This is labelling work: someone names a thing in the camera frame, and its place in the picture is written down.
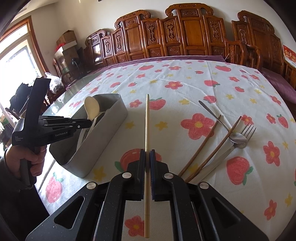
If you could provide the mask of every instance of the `glass tabletop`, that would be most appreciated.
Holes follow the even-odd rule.
[[[82,79],[76,81],[64,94],[63,102],[56,100],[51,106],[43,113],[43,115],[56,115],[56,113],[68,102],[70,101],[76,94],[79,92],[84,86],[93,81],[96,77],[100,75],[100,72],[87,75]]]

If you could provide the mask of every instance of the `person's hand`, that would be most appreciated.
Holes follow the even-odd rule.
[[[20,179],[20,162],[22,159],[26,159],[32,163],[30,169],[32,176],[37,177],[42,173],[45,154],[46,146],[40,147],[40,153],[37,155],[26,147],[10,146],[6,151],[5,161],[11,173]]]

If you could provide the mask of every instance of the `chopstick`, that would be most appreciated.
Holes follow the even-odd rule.
[[[208,156],[207,159],[195,170],[194,173],[192,173],[188,178],[185,179],[185,182],[190,182],[195,176],[200,172],[200,170],[209,162],[209,160],[216,154],[216,152],[220,149],[220,147],[224,144],[224,142],[227,140],[227,138],[230,136],[230,134],[233,132],[234,128],[237,126],[239,120],[241,119],[241,116],[237,119],[236,123],[231,127],[227,135],[224,137],[224,139],[220,142],[220,144],[216,147],[216,149]]]
[[[182,171],[180,171],[180,173],[178,174],[179,177],[181,177],[184,174],[184,172],[188,169],[188,167],[193,163],[193,161],[195,160],[195,158],[197,157],[197,155],[201,152],[201,150],[203,149],[203,147],[207,143],[208,139],[213,134],[214,129],[215,129],[215,127],[216,127],[217,124],[218,124],[218,121],[215,122],[215,124],[213,125],[211,131],[209,132],[209,134],[207,135],[207,137],[204,139],[204,141],[202,142],[202,144],[200,145],[200,147],[197,149],[197,151],[194,153],[194,155],[191,157],[191,159],[188,161],[188,163],[182,169]]]
[[[149,95],[146,97],[145,122],[145,186],[144,186],[144,237],[150,237],[150,200],[151,200],[151,173],[149,150]]]

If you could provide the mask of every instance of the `table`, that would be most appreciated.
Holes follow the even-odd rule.
[[[88,77],[93,80],[56,113],[71,117],[86,96],[99,93],[120,93],[128,109],[126,120],[86,178],[72,175],[47,153],[36,187],[48,212],[57,210],[87,182],[108,182],[137,160],[144,148],[148,93],[151,148],[172,173],[179,173],[214,124],[198,100],[216,115],[222,114],[229,127],[240,115],[236,130],[248,123],[257,127],[247,147],[236,149],[205,181],[275,240],[296,209],[296,124],[282,98],[256,69],[202,60],[143,61]],[[218,125],[214,133],[183,177],[203,162],[226,131]],[[228,147],[227,142],[219,153]],[[122,240],[144,240],[143,218],[143,202],[127,202]],[[150,240],[173,240],[168,202],[151,204]]]

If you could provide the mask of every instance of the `strawberry print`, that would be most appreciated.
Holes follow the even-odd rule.
[[[287,129],[289,128],[288,122],[285,117],[283,117],[282,115],[277,115],[276,117],[278,118],[279,122],[281,123],[281,125],[283,127],[287,128]]]
[[[226,168],[228,177],[234,185],[246,185],[247,175],[253,171],[253,167],[250,167],[248,160],[241,156],[228,160]]]
[[[95,88],[93,88],[89,93],[90,93],[90,94],[93,94],[93,93],[96,92],[98,89],[99,89],[98,87],[95,87]]]
[[[166,88],[171,88],[172,90],[176,90],[183,85],[180,84],[180,81],[170,81],[168,85],[165,85]]]
[[[139,235],[144,237],[144,220],[142,221],[140,216],[125,220],[124,225],[128,228],[129,236],[135,237]]]
[[[126,172],[128,168],[128,164],[133,162],[133,161],[138,161],[140,159],[140,152],[141,149],[132,149],[124,153],[119,161],[116,161],[115,167],[118,171],[120,172]],[[155,157],[157,161],[161,161],[162,157],[158,153],[155,152]]]
[[[271,141],[268,142],[268,146],[263,146],[263,151],[266,154],[266,162],[268,164],[272,164],[274,162],[277,167],[280,165],[279,148],[274,146]]]
[[[255,79],[255,80],[259,80],[259,77],[256,76],[256,75],[254,75],[254,74],[251,74],[250,76],[251,76],[253,79]]]
[[[269,201],[269,207],[265,209],[264,216],[266,216],[267,221],[270,220],[276,214],[276,206],[277,203],[273,202],[273,200]]]
[[[271,97],[271,99],[272,99],[273,102],[276,102],[279,105],[281,105],[281,102],[275,96],[270,95],[270,97]]]
[[[151,99],[149,103],[149,108],[151,110],[160,110],[165,105],[165,100],[163,98]]]
[[[207,95],[204,97],[204,100],[206,100],[209,104],[215,103],[216,102],[216,98],[215,96],[212,95]]]
[[[139,70],[143,70],[144,71],[144,70],[151,69],[153,67],[154,67],[154,65],[148,65],[148,66],[144,65],[144,66],[140,67]]]
[[[220,85],[218,82],[214,81],[214,80],[205,80],[204,81],[205,85],[206,86],[212,86],[212,87],[215,87],[217,85]]]
[[[118,86],[118,85],[120,85],[120,84],[121,84],[121,82],[113,83],[112,85],[110,85],[110,88],[114,88],[115,86]]]
[[[136,84],[137,84],[136,82],[130,83],[130,84],[128,85],[128,87],[133,87],[133,86],[135,86]]]
[[[146,76],[146,74],[139,74],[136,78],[140,79],[140,78],[143,78],[145,76]]]
[[[73,105],[73,107],[75,108],[75,107],[79,106],[79,105],[81,104],[81,102],[82,102],[82,100],[76,102],[76,103]]]
[[[231,71],[231,68],[229,68],[227,66],[216,65],[215,68],[218,69],[218,70],[221,70],[221,71],[225,71],[225,72]]]
[[[271,124],[276,123],[276,119],[273,116],[271,116],[270,114],[267,114],[266,119],[268,119]]]
[[[238,91],[238,92],[244,92],[244,89],[243,88],[240,88],[238,86],[235,87],[235,90]]]
[[[179,70],[181,69],[181,67],[179,66],[174,66],[174,67],[169,67],[170,70]]]
[[[61,184],[63,180],[63,178],[57,179],[56,173],[53,173],[45,189],[46,199],[49,203],[54,203],[60,198],[63,190]]]
[[[190,139],[197,140],[202,136],[206,137],[214,123],[212,119],[205,117],[201,113],[196,113],[192,116],[192,119],[182,120],[181,126],[185,129],[189,129],[188,136]]]
[[[142,104],[143,102],[139,101],[139,100],[135,100],[133,102],[130,103],[130,108],[132,107],[138,107],[140,104]]]
[[[248,124],[254,125],[254,122],[252,121],[252,117],[250,117],[250,116],[243,115],[241,120],[244,121],[245,125],[248,125]]]
[[[236,77],[228,77],[228,78],[234,82],[239,82],[239,79]]]

